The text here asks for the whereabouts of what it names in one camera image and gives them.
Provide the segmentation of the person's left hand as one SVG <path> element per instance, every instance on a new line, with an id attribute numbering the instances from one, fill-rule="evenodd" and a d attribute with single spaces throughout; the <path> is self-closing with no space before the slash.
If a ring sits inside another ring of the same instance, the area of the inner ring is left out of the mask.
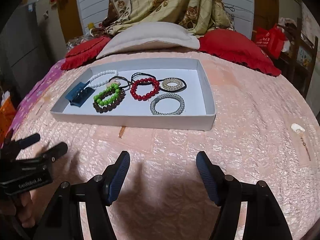
<path id="1" fill-rule="evenodd" d="M 24 228 L 32 228 L 35 225 L 35 218 L 30 192 L 21 194 L 16 202 L 17 205 L 10 199 L 1 198 L 1 215 L 17 215 Z"/>

